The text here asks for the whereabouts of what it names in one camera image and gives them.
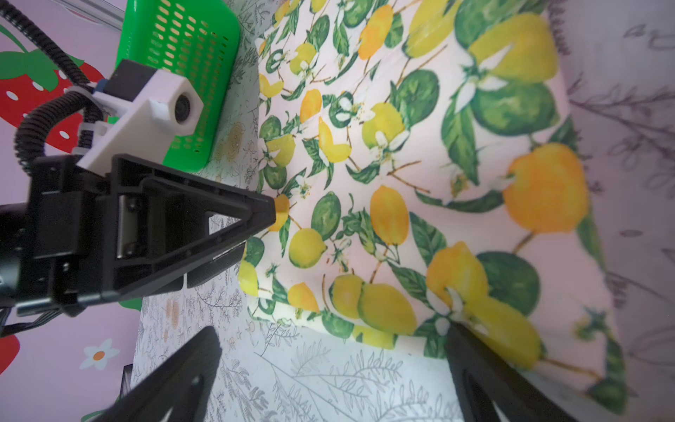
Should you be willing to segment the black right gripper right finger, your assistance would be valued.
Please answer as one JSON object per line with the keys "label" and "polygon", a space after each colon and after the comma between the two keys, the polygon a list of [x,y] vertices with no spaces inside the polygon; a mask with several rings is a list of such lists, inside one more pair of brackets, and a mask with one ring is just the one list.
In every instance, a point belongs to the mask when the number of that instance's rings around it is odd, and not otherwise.
{"label": "black right gripper right finger", "polygon": [[450,326],[445,349],[464,420],[573,420],[465,326]]}

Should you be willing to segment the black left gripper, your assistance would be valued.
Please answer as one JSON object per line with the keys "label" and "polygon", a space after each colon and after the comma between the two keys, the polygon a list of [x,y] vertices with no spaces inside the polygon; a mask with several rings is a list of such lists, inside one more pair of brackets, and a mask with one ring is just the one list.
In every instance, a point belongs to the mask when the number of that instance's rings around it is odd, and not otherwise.
{"label": "black left gripper", "polygon": [[110,180],[70,155],[33,163],[28,198],[1,207],[1,305],[77,316],[160,288],[268,229],[274,199],[130,155]]}

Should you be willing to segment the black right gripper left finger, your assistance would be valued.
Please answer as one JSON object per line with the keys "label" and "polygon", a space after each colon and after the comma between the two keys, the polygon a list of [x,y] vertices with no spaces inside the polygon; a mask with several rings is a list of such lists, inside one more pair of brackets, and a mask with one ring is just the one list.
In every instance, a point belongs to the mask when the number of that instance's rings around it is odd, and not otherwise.
{"label": "black right gripper left finger", "polygon": [[222,353],[216,329],[203,328],[98,420],[205,420]]}

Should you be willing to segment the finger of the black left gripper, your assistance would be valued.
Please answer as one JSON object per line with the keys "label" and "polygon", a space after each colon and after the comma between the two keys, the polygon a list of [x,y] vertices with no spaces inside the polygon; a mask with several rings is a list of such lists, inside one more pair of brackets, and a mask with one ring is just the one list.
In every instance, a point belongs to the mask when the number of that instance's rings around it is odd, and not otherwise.
{"label": "finger of the black left gripper", "polygon": [[158,290],[158,295],[179,291],[183,288],[196,288],[238,264],[244,256],[245,242],[215,257],[206,264],[175,279]]}

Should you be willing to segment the lemon print skirt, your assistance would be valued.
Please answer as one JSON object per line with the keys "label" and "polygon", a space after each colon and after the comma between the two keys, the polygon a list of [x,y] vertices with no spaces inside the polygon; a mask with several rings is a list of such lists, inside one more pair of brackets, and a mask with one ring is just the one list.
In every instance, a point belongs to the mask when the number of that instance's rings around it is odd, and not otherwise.
{"label": "lemon print skirt", "polygon": [[250,313],[441,360],[466,325],[523,372],[629,402],[544,1],[282,1],[258,39]]}

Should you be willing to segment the green plastic basket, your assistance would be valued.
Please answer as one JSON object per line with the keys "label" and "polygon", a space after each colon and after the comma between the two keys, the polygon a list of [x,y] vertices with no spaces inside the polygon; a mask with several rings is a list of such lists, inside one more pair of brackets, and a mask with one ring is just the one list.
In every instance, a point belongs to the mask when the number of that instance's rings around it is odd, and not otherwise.
{"label": "green plastic basket", "polygon": [[132,0],[117,59],[186,77],[204,103],[195,132],[178,137],[163,164],[183,172],[206,167],[237,58],[237,16],[218,0]]}

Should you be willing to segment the aluminium corner post left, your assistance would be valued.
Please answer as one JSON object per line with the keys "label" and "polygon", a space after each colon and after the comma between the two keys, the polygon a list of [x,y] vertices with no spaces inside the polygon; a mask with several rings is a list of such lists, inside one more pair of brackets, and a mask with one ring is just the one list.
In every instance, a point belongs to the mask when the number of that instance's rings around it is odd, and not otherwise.
{"label": "aluminium corner post left", "polygon": [[126,1],[122,0],[54,0],[68,12],[96,23],[121,31],[125,18]]}

